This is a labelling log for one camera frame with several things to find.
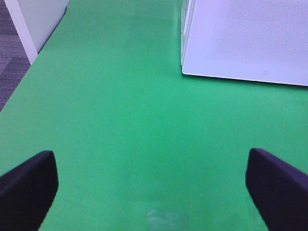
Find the green mat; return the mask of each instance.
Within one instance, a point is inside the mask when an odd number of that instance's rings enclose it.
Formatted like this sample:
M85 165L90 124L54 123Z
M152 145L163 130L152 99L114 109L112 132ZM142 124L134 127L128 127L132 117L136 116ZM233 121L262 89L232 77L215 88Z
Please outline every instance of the green mat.
M251 147L308 172L308 89L184 76L181 0L71 0L0 113L0 173L54 150L42 231L265 231Z

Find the green floor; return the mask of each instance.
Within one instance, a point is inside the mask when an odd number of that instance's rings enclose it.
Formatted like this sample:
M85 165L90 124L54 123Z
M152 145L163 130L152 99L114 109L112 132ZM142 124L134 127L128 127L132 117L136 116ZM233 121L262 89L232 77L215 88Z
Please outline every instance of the green floor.
M54 150L41 231L265 231L262 147L308 172L308 89L184 76L181 0L71 0L0 113L0 173Z

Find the black foam pad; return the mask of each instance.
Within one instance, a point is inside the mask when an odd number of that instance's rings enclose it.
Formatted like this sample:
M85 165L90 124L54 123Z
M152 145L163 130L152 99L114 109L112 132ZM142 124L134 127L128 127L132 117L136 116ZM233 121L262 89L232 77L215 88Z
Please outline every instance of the black foam pad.
M52 151L43 151L0 177L0 230L37 231L58 190Z
M246 186L270 231L308 231L308 175L253 148Z

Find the gray carpet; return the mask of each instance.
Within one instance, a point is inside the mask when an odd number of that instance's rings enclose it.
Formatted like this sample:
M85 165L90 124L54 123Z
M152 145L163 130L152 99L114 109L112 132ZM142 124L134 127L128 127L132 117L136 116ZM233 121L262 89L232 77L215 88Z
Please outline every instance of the gray carpet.
M0 111L29 67L30 62L5 2L0 0Z

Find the white wall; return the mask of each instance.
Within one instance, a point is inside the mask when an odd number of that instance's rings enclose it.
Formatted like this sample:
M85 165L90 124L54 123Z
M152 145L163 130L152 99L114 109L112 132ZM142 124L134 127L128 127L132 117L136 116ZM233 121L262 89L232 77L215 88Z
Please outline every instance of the white wall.
M69 0L17 0L39 52L60 22Z
M30 63L52 34L70 0L4 0Z

